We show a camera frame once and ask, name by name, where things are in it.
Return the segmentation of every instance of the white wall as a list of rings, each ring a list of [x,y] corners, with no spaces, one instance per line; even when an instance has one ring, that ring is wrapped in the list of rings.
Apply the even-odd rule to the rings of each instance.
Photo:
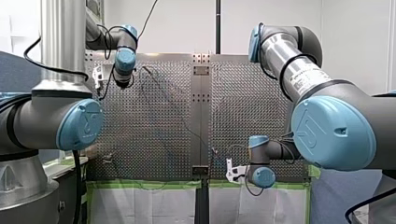
[[[105,25],[131,24],[138,33],[154,0],[105,0]],[[138,52],[209,52],[215,48],[214,0],[159,0]]]
[[[105,25],[132,24],[141,31],[153,0],[105,0]],[[215,51],[216,0],[160,0],[138,52]],[[248,54],[251,30],[260,22],[302,25],[320,35],[320,0],[223,0],[221,53]]]
[[[369,94],[386,92],[392,0],[323,0],[323,69]]]
[[[0,50],[22,56],[38,38],[39,0],[0,0]],[[40,60],[39,47],[30,56]]]
[[[248,54],[251,30],[267,25],[305,26],[318,37],[321,0],[223,0],[221,53]]]

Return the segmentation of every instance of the blue cover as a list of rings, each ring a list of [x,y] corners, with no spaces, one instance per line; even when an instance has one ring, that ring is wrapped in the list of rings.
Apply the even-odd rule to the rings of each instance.
[[[269,140],[270,138],[267,135],[252,135],[248,139],[248,147],[258,147],[264,143],[267,143]]]
[[[251,63],[258,63],[259,57],[259,26],[256,26],[250,35],[250,43],[248,45],[248,60]]]
[[[274,171],[265,166],[257,168],[252,178],[253,184],[263,189],[271,188],[276,181]]]
[[[302,156],[318,167],[356,171],[375,156],[375,134],[367,119],[354,106],[331,96],[300,102],[291,129]]]
[[[120,75],[129,76],[134,70],[136,55],[131,49],[120,48],[116,54],[116,69]]]
[[[82,150],[97,138],[103,123],[101,106],[93,99],[77,102],[64,116],[56,144],[60,150]]]
[[[134,36],[135,39],[137,39],[137,30],[132,26],[132,25],[122,25],[125,29],[131,33],[131,35]]]

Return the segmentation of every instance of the perforated metal panel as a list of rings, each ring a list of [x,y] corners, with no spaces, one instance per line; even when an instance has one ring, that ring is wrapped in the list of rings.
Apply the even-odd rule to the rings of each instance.
[[[210,145],[218,152],[211,158],[211,177],[224,178],[227,156],[233,165],[248,164],[246,148],[227,148],[233,144],[247,146],[248,138],[267,134],[279,138],[285,133],[288,103],[274,81],[264,75],[247,56],[214,55],[212,67],[212,113]],[[307,178],[302,161],[293,165],[271,161],[278,181],[301,182]]]
[[[93,54],[107,74],[112,62]],[[191,62],[191,55],[138,55],[130,89],[110,82],[89,179],[191,179]]]
[[[199,75],[194,67],[202,62],[193,55],[138,54],[134,85],[122,91],[111,82],[102,102],[105,125],[95,145],[97,158],[89,166],[90,180],[191,180],[197,162],[210,164],[211,178],[224,178],[229,145],[247,145],[253,134],[278,138],[285,132],[287,102],[259,66],[247,56],[210,55],[210,63],[206,58],[209,74]],[[86,55],[89,74],[99,64],[109,74],[112,62],[103,53]],[[141,70],[143,65],[152,74]],[[230,155],[234,165],[248,163],[245,148],[234,148]],[[273,168],[279,181],[306,181],[300,161],[273,161]]]

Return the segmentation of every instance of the cable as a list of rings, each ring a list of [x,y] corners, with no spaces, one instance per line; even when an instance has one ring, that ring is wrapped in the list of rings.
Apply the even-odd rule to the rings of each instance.
[[[140,77],[140,73],[141,73],[141,70],[142,70],[142,69],[144,69],[144,70],[146,70],[146,71],[148,72],[148,74],[149,74],[149,76],[151,77],[151,79],[156,83],[156,85],[158,86],[158,88],[160,89],[160,91],[163,93],[163,96],[165,97],[166,101],[167,101],[169,104],[175,106],[175,104],[167,97],[166,92],[163,90],[163,88],[161,88],[161,84],[157,81],[157,79],[155,79],[155,78],[152,76],[152,72],[149,71],[149,69],[148,69],[147,66],[142,66],[142,68],[139,70],[139,77]],[[153,70],[157,73],[157,75],[159,74],[157,69],[153,68]],[[207,144],[206,142],[204,142],[204,140],[202,139],[202,137],[201,137],[200,135],[198,135],[197,133],[193,132],[193,131],[189,128],[189,126],[188,126],[187,123],[186,123],[186,120],[184,120],[184,119],[182,118],[181,112],[180,112],[179,110],[177,110],[177,109],[176,109],[176,112],[177,112],[177,113],[179,114],[179,116],[181,117],[182,122],[183,122],[184,127],[186,128],[186,130],[187,130],[189,133],[195,135],[197,138],[199,138],[199,139],[201,140],[202,144],[204,145],[204,147],[209,148],[208,144]]]
[[[264,189],[260,190],[259,193],[255,194],[255,193],[253,193],[253,192],[251,191],[251,189],[248,187],[248,167],[249,167],[249,166],[247,166],[247,168],[245,169],[245,186],[247,187],[247,191],[248,191],[251,195],[253,195],[253,196],[255,196],[255,197],[258,197],[258,196],[262,195],[262,192],[264,191]]]
[[[125,89],[129,89],[134,85],[134,74],[131,74],[131,77],[132,77],[132,83],[129,84],[129,86],[127,86]]]
[[[396,193],[396,188],[390,189],[390,190],[388,190],[388,191],[386,191],[386,192],[384,192],[384,193],[382,193],[382,194],[378,194],[378,195],[374,196],[374,197],[371,198],[371,199],[368,199],[368,200],[366,200],[366,201],[363,201],[363,202],[361,202],[361,203],[358,203],[358,204],[352,206],[351,208],[349,208],[348,210],[346,210],[345,218],[346,218],[347,223],[349,223],[349,224],[352,223],[352,220],[350,220],[350,217],[349,217],[349,216],[350,216],[356,209],[358,209],[358,208],[360,208],[360,207],[363,207],[364,205],[367,205],[367,204],[369,204],[369,203],[374,203],[374,202],[376,202],[376,201],[379,201],[379,200],[381,200],[381,199],[383,199],[383,198],[386,198],[386,197],[388,197],[388,196],[390,196],[390,195],[392,195],[392,194],[394,194],[394,193]]]
[[[81,164],[79,163],[79,155],[77,150],[73,150],[73,157],[76,165],[76,209],[73,224],[79,222],[79,212],[81,210],[82,181],[81,181]]]
[[[111,68],[110,75],[108,76],[108,80],[107,80],[107,84],[106,84],[105,93],[103,94],[102,97],[99,97],[99,101],[103,101],[103,100],[105,100],[105,98],[106,98],[107,91],[108,91],[108,86],[110,86],[111,78],[113,77],[113,79],[114,79],[114,67],[115,67],[115,66],[116,66],[116,65],[113,64],[113,67]]]
[[[139,39],[140,39],[140,36],[142,36],[142,34],[145,33],[146,25],[148,24],[149,18],[151,17],[151,13],[152,13],[152,11],[154,10],[155,5],[157,4],[157,2],[158,2],[158,0],[155,0],[155,1],[154,1],[154,4],[152,4],[151,11],[149,12],[148,17],[146,18],[146,21],[145,21],[145,25],[143,26],[142,33],[140,33],[140,35],[139,35],[139,37],[137,38],[137,40],[139,40]]]
[[[284,153],[283,153],[284,149],[286,149],[289,152],[289,154],[291,155],[291,161],[286,161],[286,160],[283,160],[283,161],[285,163],[287,163],[288,165],[293,165],[296,162],[296,158],[294,157],[294,154],[291,151],[291,149],[285,143],[283,143],[283,140],[275,141],[275,142],[278,142],[280,144],[280,149],[282,149],[282,155],[284,155]]]
[[[33,43],[31,46],[29,46],[29,48],[27,48],[25,50],[25,52],[23,53],[23,57],[29,63],[32,63],[38,67],[41,67],[41,68],[44,68],[44,69],[47,69],[47,70],[50,70],[50,71],[56,72],[56,73],[67,73],[67,74],[71,74],[71,75],[82,76],[82,77],[85,77],[85,81],[87,81],[90,78],[87,74],[85,74],[83,72],[70,71],[70,70],[65,70],[62,68],[50,67],[50,66],[44,65],[43,63],[38,63],[38,62],[34,61],[33,59],[31,59],[28,54],[29,54],[30,50],[32,50],[32,48],[34,48],[40,41],[41,41],[41,36],[37,39],[37,41],[35,43]]]
[[[13,96],[9,100],[6,100],[0,104],[0,114],[6,111],[8,108],[18,104],[18,103],[23,103],[32,98],[31,94],[22,94],[18,96]]]
[[[105,34],[104,34],[104,36],[105,36],[105,45],[106,45],[105,59],[108,60],[110,58],[110,56],[111,56],[111,46],[113,45],[113,43],[112,43],[113,42],[113,35],[111,35],[110,31],[104,25],[97,24],[97,26],[105,29]]]

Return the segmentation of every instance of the label sticker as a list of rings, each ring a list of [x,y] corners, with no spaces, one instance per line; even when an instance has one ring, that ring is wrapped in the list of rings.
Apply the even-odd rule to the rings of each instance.
[[[311,88],[330,80],[332,79],[325,72],[315,65],[310,65],[291,76],[290,83],[300,95],[303,95]]]

